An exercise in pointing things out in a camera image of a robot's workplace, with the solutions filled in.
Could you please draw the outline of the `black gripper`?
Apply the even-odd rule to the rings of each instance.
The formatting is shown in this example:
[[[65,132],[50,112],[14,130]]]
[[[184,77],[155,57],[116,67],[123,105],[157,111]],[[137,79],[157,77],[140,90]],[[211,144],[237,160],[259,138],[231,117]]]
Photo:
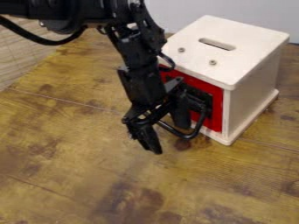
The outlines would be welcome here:
[[[123,117],[133,139],[147,151],[160,155],[163,148],[153,125],[169,114],[176,127],[191,127],[188,97],[183,88],[183,78],[163,83],[160,70],[156,65],[137,69],[121,66],[117,76],[125,90],[131,108]]]

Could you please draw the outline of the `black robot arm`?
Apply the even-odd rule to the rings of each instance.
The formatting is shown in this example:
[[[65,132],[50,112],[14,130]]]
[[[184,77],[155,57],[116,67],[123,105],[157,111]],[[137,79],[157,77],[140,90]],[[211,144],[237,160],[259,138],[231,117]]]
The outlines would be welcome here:
[[[144,149],[161,154],[153,125],[172,115],[175,126],[163,127],[173,133],[191,127],[191,116],[183,80],[163,82],[175,63],[163,54],[164,29],[144,0],[0,0],[0,25],[45,46],[70,42],[89,27],[108,37],[124,61],[117,75],[132,103],[123,124]]]

